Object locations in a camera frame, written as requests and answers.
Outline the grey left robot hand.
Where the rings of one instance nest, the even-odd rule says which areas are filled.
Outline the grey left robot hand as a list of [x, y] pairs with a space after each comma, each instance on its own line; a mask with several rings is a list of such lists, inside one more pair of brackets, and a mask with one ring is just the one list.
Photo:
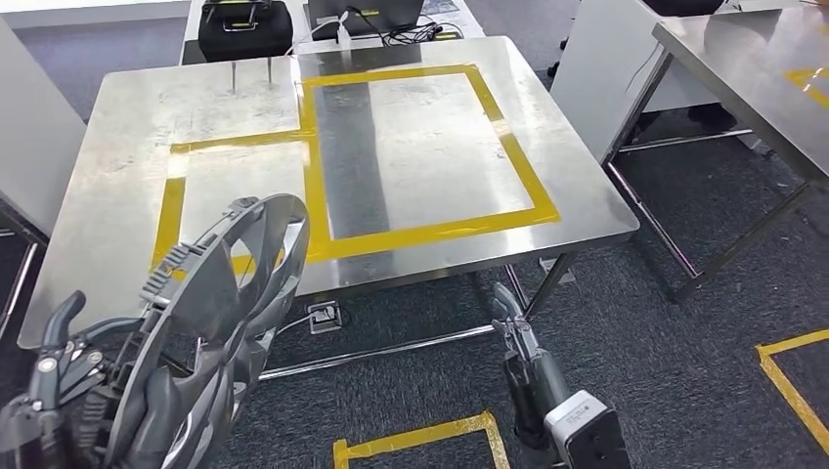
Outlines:
[[158, 317], [115, 318], [70, 334], [76, 290], [52, 313], [28, 389], [1, 411], [4, 468], [160, 468], [181, 432], [165, 362], [142, 376]]

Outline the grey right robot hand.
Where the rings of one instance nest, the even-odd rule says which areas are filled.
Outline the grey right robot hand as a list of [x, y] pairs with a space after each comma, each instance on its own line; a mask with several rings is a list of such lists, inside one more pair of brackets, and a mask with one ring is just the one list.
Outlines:
[[506, 346], [502, 371], [511, 396], [514, 432], [526, 447], [550, 447], [545, 416], [564, 403], [571, 392], [554, 356], [541, 347], [536, 334], [513, 293], [494, 284], [492, 326]]

